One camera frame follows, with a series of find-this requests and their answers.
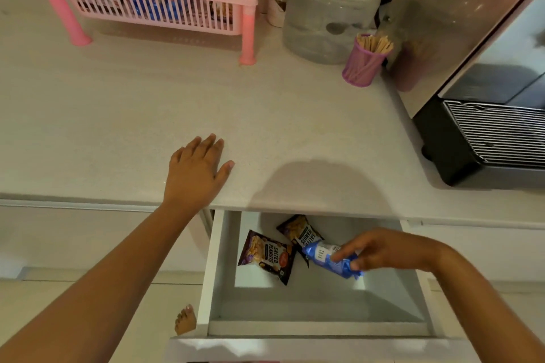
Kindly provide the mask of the person's right hand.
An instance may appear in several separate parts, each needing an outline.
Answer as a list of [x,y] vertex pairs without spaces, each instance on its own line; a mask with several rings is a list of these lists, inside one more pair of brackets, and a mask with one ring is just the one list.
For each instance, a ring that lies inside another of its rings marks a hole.
[[431,238],[403,231],[375,228],[359,234],[331,256],[340,260],[356,253],[375,254],[375,269],[417,269],[433,272],[437,269],[445,245]]

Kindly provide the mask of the person's left hand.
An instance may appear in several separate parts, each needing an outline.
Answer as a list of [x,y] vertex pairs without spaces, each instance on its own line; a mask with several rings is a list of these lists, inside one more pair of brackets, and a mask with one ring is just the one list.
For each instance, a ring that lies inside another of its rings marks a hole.
[[204,161],[200,159],[200,143],[205,139],[195,137],[183,146],[180,162],[171,168],[168,165],[161,206],[194,215],[207,207],[221,191],[215,187],[215,176],[222,166],[220,160],[225,142],[216,138],[217,161]]

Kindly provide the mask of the blue snack packet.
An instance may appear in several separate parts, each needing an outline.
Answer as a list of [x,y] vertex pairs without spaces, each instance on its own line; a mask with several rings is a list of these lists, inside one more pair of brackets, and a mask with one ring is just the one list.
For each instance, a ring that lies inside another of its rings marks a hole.
[[363,277],[364,271],[351,269],[351,261],[358,258],[356,253],[352,253],[339,262],[331,261],[331,256],[339,249],[340,246],[328,244],[324,240],[317,240],[303,247],[303,254],[319,267],[343,278],[348,279],[353,277],[357,280]]

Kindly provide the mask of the person's right forearm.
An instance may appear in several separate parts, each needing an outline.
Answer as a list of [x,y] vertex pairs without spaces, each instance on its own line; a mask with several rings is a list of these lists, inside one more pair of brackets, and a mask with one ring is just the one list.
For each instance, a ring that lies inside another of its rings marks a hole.
[[431,272],[481,363],[545,363],[545,344],[489,281],[455,249],[437,245]]

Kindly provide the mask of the person's left forearm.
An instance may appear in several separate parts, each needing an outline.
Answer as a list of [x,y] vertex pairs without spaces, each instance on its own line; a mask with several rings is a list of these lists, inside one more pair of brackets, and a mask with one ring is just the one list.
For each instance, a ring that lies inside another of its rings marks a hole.
[[0,347],[0,363],[108,363],[162,263],[201,208],[164,202]]

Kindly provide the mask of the white drawer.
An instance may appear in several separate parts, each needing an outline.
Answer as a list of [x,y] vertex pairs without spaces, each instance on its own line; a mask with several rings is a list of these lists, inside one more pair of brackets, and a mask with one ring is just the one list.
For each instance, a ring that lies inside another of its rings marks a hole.
[[284,285],[238,265],[250,230],[282,241],[276,226],[289,216],[215,211],[196,330],[168,341],[165,363],[480,363],[469,341],[447,337],[421,271],[348,280],[297,255]]

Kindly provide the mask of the dark peanut packet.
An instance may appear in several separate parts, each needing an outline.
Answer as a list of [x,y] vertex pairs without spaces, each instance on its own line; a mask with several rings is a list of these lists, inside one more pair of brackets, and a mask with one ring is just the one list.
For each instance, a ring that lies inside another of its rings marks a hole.
[[287,286],[296,254],[294,245],[281,243],[259,232],[249,230],[237,265],[256,264]]
[[276,226],[276,229],[285,236],[295,247],[296,251],[303,257],[309,267],[309,258],[303,249],[310,243],[323,240],[323,236],[309,223],[306,215],[293,215],[283,223]]

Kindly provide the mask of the person's foot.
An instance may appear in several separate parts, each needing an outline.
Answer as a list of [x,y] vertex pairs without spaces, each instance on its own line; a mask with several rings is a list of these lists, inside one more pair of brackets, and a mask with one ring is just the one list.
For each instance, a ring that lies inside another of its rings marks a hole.
[[188,304],[177,315],[174,323],[175,334],[181,336],[193,332],[196,329],[196,325],[197,319],[194,308],[191,304]]

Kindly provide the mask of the white jar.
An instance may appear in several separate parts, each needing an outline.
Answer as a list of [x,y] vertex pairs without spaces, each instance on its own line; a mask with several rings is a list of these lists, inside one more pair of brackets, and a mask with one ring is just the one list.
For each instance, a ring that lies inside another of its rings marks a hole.
[[275,28],[283,28],[288,0],[268,0],[267,22]]

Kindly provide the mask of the pink mesh holder cup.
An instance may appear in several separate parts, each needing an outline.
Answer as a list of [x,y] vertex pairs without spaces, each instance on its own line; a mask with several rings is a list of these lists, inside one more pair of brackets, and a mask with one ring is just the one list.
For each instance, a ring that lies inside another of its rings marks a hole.
[[353,86],[367,87],[371,85],[388,55],[365,51],[354,39],[351,53],[342,71],[342,78]]

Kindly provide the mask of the clear plastic water jar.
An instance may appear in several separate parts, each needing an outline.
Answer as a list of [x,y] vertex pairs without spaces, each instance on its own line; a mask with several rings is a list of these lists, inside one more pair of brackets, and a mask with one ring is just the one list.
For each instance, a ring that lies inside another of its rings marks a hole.
[[316,64],[345,64],[356,36],[371,28],[381,0],[288,0],[283,46]]

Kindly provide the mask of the metal drip tray grate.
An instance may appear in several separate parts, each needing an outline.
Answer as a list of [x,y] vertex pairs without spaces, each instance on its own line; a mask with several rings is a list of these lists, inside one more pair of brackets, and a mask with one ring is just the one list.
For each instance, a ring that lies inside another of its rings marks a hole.
[[545,170],[545,110],[455,100],[442,106],[485,164]]

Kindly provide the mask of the bunch of wooden stirrers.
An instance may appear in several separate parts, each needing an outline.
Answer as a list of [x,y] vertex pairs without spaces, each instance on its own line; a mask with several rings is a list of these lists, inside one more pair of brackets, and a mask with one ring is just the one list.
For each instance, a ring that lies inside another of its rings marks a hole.
[[388,36],[359,34],[356,41],[363,50],[379,55],[388,55],[394,47]]

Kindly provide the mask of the steel coffee machine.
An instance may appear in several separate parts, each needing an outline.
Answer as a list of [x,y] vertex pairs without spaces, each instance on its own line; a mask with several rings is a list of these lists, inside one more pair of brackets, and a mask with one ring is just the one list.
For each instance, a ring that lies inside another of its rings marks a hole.
[[446,100],[545,110],[545,0],[393,0],[378,31],[387,71],[442,181],[474,189],[545,189],[545,170],[487,165]]

